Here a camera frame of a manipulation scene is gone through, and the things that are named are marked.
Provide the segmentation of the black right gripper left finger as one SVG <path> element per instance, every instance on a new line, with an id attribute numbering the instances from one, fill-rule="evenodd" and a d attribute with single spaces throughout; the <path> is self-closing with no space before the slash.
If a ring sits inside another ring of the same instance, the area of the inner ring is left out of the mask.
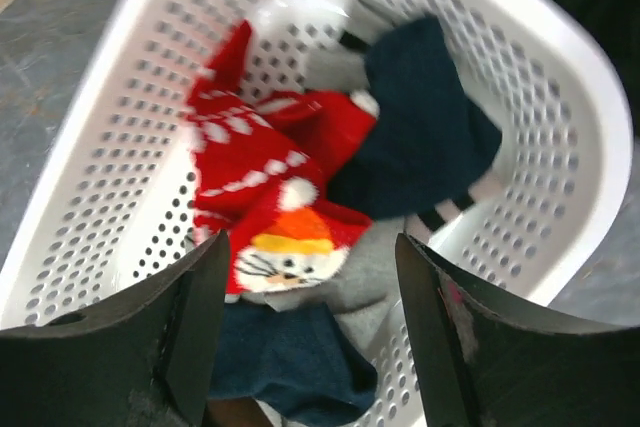
<path id="1" fill-rule="evenodd" d="M 2 425 L 200 425 L 229 260 L 220 233 L 95 305 L 2 331 Z"/>

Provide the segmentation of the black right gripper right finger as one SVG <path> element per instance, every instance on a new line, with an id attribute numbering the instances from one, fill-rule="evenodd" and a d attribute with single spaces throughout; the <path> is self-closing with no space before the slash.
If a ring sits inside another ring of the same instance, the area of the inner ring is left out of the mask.
<path id="1" fill-rule="evenodd" d="M 406 234 L 395 257 L 428 425 L 638 425 L 638 328 L 529 302 Z"/>

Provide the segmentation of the red patterned Christmas sock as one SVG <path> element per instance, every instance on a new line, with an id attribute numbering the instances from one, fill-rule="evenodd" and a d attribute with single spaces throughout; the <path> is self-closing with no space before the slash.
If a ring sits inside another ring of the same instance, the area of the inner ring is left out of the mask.
<path id="1" fill-rule="evenodd" d="M 232 29 L 187 99 L 198 179 L 194 225 L 210 233 L 231 228 L 284 179 L 324 187 L 318 164 L 237 95 L 252 33 L 246 21 Z"/>

